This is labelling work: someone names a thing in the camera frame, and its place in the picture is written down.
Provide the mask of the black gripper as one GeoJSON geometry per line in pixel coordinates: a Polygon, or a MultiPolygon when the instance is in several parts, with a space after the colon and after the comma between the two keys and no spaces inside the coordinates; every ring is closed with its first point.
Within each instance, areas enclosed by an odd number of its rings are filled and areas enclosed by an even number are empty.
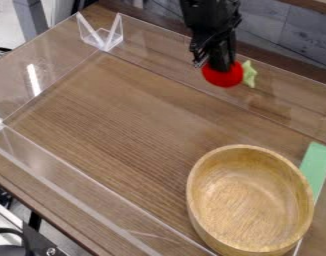
{"type": "Polygon", "coordinates": [[[240,0],[179,0],[179,4],[191,30],[195,66],[208,64],[211,69],[228,72],[235,61],[235,29],[242,22],[240,0]]]}

